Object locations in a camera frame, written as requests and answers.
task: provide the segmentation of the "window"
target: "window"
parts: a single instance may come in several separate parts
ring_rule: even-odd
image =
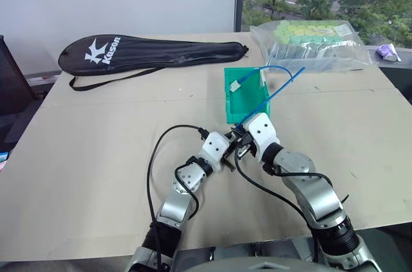
[[[366,45],[412,48],[412,0],[243,0],[242,31],[282,19],[347,20]]]

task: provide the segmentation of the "white wall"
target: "white wall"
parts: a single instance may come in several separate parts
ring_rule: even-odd
[[[0,34],[25,75],[58,69],[88,35],[232,32],[235,0],[0,0]]]

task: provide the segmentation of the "green plastic box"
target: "green plastic box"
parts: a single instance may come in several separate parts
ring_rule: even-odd
[[[260,71],[248,77],[235,92],[230,91],[230,84],[233,81],[239,80],[254,69],[256,68],[225,68],[226,122],[228,124],[239,123],[269,97],[266,81]],[[270,102],[260,112],[270,117]]]

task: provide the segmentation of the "beige tabletop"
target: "beige tabletop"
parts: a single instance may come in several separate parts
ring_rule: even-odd
[[[164,69],[87,92],[71,90],[63,73],[0,173],[0,261],[132,254],[149,228],[145,172],[159,135],[177,123],[228,131],[223,68],[263,64],[250,34],[163,38],[239,41],[250,51],[237,62]],[[272,89],[286,79],[267,75]],[[309,155],[340,198],[350,194],[344,207],[355,229],[412,221],[412,107],[378,68],[303,73],[271,108],[282,145]],[[173,170],[201,145],[190,129],[165,137],[153,169],[156,209]],[[247,174],[295,201],[245,159]],[[208,179],[200,201],[181,248],[308,235],[289,206],[227,169]]]

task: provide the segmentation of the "black strap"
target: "black strap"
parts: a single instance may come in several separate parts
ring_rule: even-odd
[[[109,84],[110,82],[114,82],[114,81],[119,81],[119,80],[124,80],[124,79],[130,79],[130,78],[135,78],[135,77],[140,77],[140,76],[144,76],[144,75],[148,75],[151,73],[154,73],[155,71],[160,71],[163,68],[152,68],[152,69],[145,69],[144,71],[141,71],[137,74],[133,74],[131,76],[127,76],[127,77],[123,77],[123,78],[118,78],[118,79],[112,79],[112,80],[108,80],[105,82],[99,82],[98,84],[91,84],[89,86],[83,86],[83,87],[75,87],[75,82],[76,82],[76,76],[73,77],[73,79],[70,80],[69,82],[69,86],[75,90],[75,91],[89,91],[92,89],[95,89],[97,87],[101,87],[104,86],[105,84]]]

